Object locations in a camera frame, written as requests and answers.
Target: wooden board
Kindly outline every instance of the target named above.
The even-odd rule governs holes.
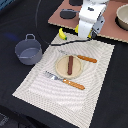
[[[122,5],[128,4],[128,1],[117,1],[111,0],[109,2],[106,11],[103,14],[105,23],[98,36],[119,40],[122,42],[128,42],[128,31],[120,28],[115,22],[117,9]],[[75,27],[79,24],[79,14],[77,13],[76,17],[73,19],[63,19],[60,17],[60,11],[62,9],[73,9],[75,11],[80,11],[81,6],[71,6],[69,4],[69,0],[64,0],[58,9],[54,12],[54,14],[49,18],[48,23],[74,30]]]

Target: fork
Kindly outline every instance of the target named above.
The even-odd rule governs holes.
[[[44,73],[44,75],[45,75],[47,78],[50,78],[50,79],[52,79],[52,80],[60,80],[60,81],[62,81],[63,83],[68,84],[68,85],[71,85],[71,86],[76,87],[76,88],[78,88],[78,89],[81,89],[81,90],[85,89],[85,87],[84,87],[83,85],[77,84],[77,83],[72,82],[72,81],[69,81],[69,80],[67,80],[67,79],[61,79],[61,78],[57,77],[56,75],[54,75],[54,74],[52,74],[52,73],[50,73],[50,72],[47,72],[47,71],[46,71],[46,72]]]

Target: pot handle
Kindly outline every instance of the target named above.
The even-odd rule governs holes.
[[[27,39],[28,39],[28,36],[33,36],[33,38],[34,38],[33,40],[35,40],[35,36],[34,36],[33,34],[27,34],[27,35],[26,35],[26,39],[25,39],[25,40],[27,40]]]

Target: yellow object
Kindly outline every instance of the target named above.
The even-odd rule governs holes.
[[[76,33],[78,33],[78,28],[79,28],[79,24],[76,26],[76,28],[75,28],[75,32]]]
[[[76,26],[75,28],[75,32],[78,33],[78,27],[79,27],[79,24]]]
[[[88,35],[89,38],[91,38],[91,32],[92,32],[92,29],[91,29],[91,31],[89,32],[89,35]]]
[[[60,37],[61,39],[63,39],[63,40],[67,40],[67,37],[66,37],[66,35],[65,35],[64,32],[63,32],[63,28],[60,28],[60,29],[59,29],[59,37]]]

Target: gray pot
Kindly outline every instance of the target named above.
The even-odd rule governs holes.
[[[28,35],[33,36],[34,39],[28,39]],[[35,40],[33,34],[27,34],[26,39],[16,45],[15,53],[19,60],[25,65],[36,64],[42,58],[41,45]]]

